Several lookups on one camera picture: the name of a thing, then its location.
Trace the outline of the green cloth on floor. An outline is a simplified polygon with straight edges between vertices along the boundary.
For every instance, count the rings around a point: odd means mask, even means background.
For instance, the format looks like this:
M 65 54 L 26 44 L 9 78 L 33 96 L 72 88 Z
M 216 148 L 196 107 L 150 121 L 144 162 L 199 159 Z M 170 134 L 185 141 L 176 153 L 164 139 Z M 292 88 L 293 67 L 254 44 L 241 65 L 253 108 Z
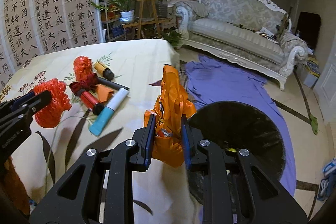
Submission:
M 318 120 L 312 114 L 309 115 L 309 119 L 310 119 L 310 125 L 311 125 L 311 128 L 313 130 L 313 133 L 314 133 L 314 135 L 317 135 L 318 134 Z

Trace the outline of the grey storage box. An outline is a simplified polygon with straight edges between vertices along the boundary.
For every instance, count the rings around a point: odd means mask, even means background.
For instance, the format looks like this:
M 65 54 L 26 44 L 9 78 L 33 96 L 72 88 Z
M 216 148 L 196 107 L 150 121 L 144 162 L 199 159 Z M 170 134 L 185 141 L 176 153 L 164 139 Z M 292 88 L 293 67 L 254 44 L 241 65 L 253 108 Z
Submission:
M 319 62 L 315 55 L 308 55 L 305 64 L 299 63 L 296 74 L 305 86 L 312 89 L 321 75 L 319 72 Z

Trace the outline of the red tube black cap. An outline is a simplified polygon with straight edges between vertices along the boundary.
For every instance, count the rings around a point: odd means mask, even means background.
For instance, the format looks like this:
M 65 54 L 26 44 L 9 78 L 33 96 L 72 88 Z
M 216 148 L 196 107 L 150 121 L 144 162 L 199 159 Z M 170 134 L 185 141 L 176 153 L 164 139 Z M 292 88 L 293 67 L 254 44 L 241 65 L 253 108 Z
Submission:
M 83 104 L 96 116 L 98 116 L 104 109 L 103 103 L 101 103 L 90 92 L 80 89 L 75 93 L 83 102 Z

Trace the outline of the floral cream tablecloth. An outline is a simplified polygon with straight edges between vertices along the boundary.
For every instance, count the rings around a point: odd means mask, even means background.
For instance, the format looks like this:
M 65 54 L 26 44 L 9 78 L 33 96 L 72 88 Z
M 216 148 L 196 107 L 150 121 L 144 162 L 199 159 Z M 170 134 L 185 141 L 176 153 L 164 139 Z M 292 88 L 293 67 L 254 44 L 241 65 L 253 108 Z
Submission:
M 35 57 L 1 100 L 1 223 L 194 223 L 185 166 L 157 159 L 158 124 L 194 113 L 162 39 Z M 173 99 L 162 99 L 165 79 Z

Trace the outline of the black trash bin with liner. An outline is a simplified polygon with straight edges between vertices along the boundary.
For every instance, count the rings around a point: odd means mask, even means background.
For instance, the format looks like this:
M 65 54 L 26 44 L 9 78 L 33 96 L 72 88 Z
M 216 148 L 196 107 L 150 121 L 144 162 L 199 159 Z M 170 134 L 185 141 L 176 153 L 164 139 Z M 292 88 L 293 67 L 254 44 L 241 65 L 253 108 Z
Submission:
M 280 179 L 285 168 L 285 146 L 276 124 L 261 110 L 241 102 L 215 102 L 188 119 L 190 127 L 224 151 L 245 148 Z

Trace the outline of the orange plastic bag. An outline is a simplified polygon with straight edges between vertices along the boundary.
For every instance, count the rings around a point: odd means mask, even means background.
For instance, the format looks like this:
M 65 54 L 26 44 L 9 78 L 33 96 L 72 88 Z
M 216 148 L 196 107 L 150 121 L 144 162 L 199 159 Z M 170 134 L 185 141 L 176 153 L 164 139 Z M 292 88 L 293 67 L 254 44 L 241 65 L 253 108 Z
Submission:
M 154 109 L 146 110 L 144 125 L 151 115 L 155 116 L 155 134 L 152 157 L 165 164 L 178 168 L 184 162 L 181 120 L 190 118 L 197 112 L 194 104 L 180 84 L 179 71 L 171 65 L 163 67 L 161 94 L 157 97 Z

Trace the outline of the white and cyan tube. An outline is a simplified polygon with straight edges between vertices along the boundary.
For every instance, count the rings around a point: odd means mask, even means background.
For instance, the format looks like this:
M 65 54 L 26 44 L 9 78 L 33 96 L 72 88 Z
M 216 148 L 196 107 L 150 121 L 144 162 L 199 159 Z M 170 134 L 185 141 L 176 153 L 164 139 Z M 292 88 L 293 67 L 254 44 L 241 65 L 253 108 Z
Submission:
M 111 120 L 112 116 L 119 108 L 120 104 L 128 96 L 129 91 L 125 89 L 120 89 L 105 105 L 103 111 L 98 115 L 95 122 L 90 126 L 89 131 L 94 136 L 99 136 L 108 122 Z

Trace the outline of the calligraphy folding screen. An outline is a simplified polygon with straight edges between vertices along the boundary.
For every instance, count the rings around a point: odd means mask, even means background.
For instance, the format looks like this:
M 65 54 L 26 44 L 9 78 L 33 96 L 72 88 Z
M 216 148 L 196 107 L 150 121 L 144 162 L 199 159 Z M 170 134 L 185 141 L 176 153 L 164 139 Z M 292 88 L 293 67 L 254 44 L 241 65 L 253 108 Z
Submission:
M 98 0 L 1 0 L 1 88 L 34 57 L 103 43 Z

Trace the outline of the small orange paper piece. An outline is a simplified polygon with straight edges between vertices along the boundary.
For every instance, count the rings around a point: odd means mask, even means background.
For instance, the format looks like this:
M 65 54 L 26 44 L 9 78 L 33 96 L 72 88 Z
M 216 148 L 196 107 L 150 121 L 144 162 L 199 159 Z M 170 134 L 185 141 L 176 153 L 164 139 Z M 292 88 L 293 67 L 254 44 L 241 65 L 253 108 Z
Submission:
M 96 93 L 98 100 L 101 103 L 106 103 L 112 98 L 114 90 L 105 85 L 97 84 Z

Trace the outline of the ornate white grey sofa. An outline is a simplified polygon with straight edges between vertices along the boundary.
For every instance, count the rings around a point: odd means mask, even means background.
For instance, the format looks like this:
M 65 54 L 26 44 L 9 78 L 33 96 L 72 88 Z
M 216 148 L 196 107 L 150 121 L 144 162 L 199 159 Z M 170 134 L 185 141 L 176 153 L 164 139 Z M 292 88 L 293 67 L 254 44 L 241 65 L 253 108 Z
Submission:
M 262 73 L 285 89 L 297 64 L 305 64 L 307 44 L 290 32 L 289 13 L 271 0 L 179 0 L 181 46 Z

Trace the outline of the red crumpled plastic bag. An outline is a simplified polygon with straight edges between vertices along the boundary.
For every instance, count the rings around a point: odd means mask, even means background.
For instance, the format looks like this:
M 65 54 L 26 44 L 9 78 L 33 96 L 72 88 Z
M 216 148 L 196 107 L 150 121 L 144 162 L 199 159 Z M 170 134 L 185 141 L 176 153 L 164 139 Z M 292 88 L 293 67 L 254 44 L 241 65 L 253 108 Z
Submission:
M 92 61 L 86 56 L 79 56 L 73 62 L 76 81 L 70 84 L 71 91 L 76 94 L 80 90 L 95 92 L 98 85 L 98 77 L 92 71 Z

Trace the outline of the purple cloth on floor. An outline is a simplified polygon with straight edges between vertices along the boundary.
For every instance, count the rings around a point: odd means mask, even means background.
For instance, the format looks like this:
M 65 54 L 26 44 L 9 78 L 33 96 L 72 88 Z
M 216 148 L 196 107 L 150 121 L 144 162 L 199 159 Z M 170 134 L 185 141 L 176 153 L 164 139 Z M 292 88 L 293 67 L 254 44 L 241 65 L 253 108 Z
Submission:
M 296 174 L 291 138 L 284 118 L 264 88 L 264 78 L 206 56 L 200 57 L 196 63 L 187 63 L 185 71 L 188 78 L 187 91 L 193 97 L 197 111 L 215 102 L 235 101 L 261 110 L 276 124 L 284 141 L 285 168 L 281 178 L 275 178 L 293 197 Z M 189 174 L 196 174 L 203 181 L 202 174 L 190 171 Z M 194 185 L 191 191 L 203 203 L 203 185 Z

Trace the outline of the wooden plant stand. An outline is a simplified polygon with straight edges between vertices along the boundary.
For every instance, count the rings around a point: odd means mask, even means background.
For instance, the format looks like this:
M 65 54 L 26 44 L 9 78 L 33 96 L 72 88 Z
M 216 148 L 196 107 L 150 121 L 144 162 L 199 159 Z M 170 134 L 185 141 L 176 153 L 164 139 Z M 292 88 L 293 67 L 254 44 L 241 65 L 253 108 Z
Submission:
M 157 32 L 159 38 L 161 38 L 161 24 L 170 22 L 171 19 L 169 18 L 159 18 L 157 14 L 157 6 L 155 4 L 155 0 L 135 0 L 139 3 L 138 9 L 138 18 L 135 18 L 131 23 L 123 23 L 122 27 L 123 30 L 126 31 L 128 28 L 131 28 L 131 34 L 134 39 L 142 38 L 142 26 L 145 25 L 154 25 L 154 29 Z M 152 17 L 144 18 L 143 17 L 143 9 L 145 7 L 145 3 L 149 3 L 151 7 Z

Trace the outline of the white panel door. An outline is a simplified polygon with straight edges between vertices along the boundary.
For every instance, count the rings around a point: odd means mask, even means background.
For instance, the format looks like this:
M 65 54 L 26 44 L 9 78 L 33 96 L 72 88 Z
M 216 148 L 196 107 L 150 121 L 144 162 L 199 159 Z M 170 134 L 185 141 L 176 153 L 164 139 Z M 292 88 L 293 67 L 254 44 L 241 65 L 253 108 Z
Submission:
M 326 65 L 313 89 L 317 98 L 324 124 L 335 120 L 336 66 L 335 39 Z

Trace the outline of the red honeycomb paper ball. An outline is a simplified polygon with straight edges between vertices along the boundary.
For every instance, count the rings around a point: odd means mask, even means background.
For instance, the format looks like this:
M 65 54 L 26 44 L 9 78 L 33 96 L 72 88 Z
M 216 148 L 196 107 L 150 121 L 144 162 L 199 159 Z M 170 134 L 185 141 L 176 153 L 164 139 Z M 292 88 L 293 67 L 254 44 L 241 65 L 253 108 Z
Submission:
M 66 83 L 58 79 L 38 84 L 34 87 L 35 95 L 44 91 L 51 93 L 51 102 L 35 114 L 35 120 L 43 128 L 55 128 L 61 120 L 64 111 L 70 111 L 72 105 L 66 94 Z

